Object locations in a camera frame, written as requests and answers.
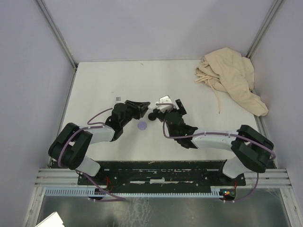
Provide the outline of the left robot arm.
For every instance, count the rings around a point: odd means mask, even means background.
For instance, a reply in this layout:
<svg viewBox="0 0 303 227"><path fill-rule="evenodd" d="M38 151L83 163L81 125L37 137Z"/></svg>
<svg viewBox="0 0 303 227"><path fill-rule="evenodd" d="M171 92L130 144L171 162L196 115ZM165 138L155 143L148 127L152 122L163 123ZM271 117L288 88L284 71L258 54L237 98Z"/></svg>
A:
<svg viewBox="0 0 303 227"><path fill-rule="evenodd" d="M116 141L132 119L144 117L150 104L126 100L96 114L87 122L86 127L81 128L70 122L51 144L48 155L58 162L59 167L87 174L94 184L101 184L105 173L97 161L86 156L89 146Z"/></svg>

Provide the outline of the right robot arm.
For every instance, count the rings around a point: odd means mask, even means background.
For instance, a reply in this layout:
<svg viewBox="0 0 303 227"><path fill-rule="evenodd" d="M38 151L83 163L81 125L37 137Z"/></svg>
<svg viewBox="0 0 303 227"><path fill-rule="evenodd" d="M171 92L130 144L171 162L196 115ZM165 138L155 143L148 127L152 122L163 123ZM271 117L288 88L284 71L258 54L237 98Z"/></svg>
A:
<svg viewBox="0 0 303 227"><path fill-rule="evenodd" d="M178 99L174 103L163 97L154 105L150 105L152 112L148 115L151 121L159 119L163 135L167 139L175 140L184 148L214 148L234 153L234 157L227 159L217 173L218 181L228 185L238 175L253 171L264 173L268 164L276 158L273 152L274 144L262 134L248 125L242 125L236 131L205 131L185 123L183 116L186 110Z"/></svg>

